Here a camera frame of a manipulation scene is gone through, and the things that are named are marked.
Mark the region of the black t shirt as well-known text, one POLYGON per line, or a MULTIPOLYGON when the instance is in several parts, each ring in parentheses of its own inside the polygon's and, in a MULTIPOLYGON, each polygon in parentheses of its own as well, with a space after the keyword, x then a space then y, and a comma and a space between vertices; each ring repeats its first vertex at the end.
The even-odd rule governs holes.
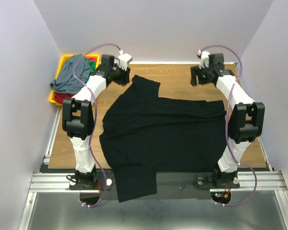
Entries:
POLYGON ((159 88, 134 76, 103 118, 100 144, 120 202, 155 194, 158 172, 211 172, 225 150, 222 101, 163 98, 159 88))

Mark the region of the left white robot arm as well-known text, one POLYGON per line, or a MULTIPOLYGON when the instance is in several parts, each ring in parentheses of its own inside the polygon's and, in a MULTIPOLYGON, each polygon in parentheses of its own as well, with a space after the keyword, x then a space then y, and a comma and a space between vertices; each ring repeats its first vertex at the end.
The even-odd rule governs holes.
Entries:
POLYGON ((96 99, 110 83, 129 83, 132 56, 120 51, 118 57, 102 55, 101 64, 90 73, 83 88, 63 101, 62 128, 69 137, 76 159, 75 173, 67 175, 71 190, 93 190, 100 185, 91 139, 96 126, 96 99))

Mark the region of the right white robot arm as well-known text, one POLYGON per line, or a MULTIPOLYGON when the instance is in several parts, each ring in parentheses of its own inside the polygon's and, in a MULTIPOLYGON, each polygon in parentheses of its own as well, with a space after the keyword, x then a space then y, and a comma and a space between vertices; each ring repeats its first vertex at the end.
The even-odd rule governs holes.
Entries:
POLYGON ((234 73, 225 68, 223 54, 200 50, 197 56, 200 63, 191 68, 192 86, 212 83, 228 101, 225 123, 227 146, 212 173, 199 175, 197 183, 201 189, 237 186, 240 160, 249 145, 262 133, 265 105, 247 95, 234 73))

